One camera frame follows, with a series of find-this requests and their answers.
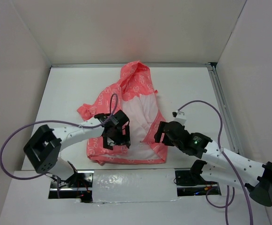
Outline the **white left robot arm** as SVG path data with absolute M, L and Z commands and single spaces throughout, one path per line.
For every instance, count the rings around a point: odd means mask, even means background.
M 65 148 L 76 143 L 102 138 L 103 148 L 113 151 L 115 146 L 130 147 L 129 118 L 119 110 L 115 114 L 100 113 L 91 119 L 67 127 L 40 126 L 23 150 L 36 173 L 50 173 L 68 187 L 84 179 L 72 163 L 59 157 Z

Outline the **pink jacket with white lining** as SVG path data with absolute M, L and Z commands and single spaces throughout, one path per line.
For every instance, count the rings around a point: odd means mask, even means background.
M 113 164 L 163 164 L 168 147 L 154 142 L 158 125 L 164 120 L 157 104 L 150 69 L 140 61 L 124 65 L 120 79 L 107 86 L 92 105 L 83 104 L 77 112 L 83 120 L 89 120 L 99 113 L 122 110 L 130 120 L 131 146 L 115 146 L 114 150 L 103 148 L 102 138 L 87 141 L 87 157 L 103 165 Z

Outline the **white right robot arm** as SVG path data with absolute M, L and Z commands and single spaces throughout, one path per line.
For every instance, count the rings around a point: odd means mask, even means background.
M 266 207 L 272 206 L 272 162 L 256 162 L 220 148 L 210 137 L 189 133 L 177 121 L 160 122 L 154 140 L 197 158 L 191 167 L 192 182 L 200 184 L 204 180 L 214 181 L 244 189 L 255 202 Z

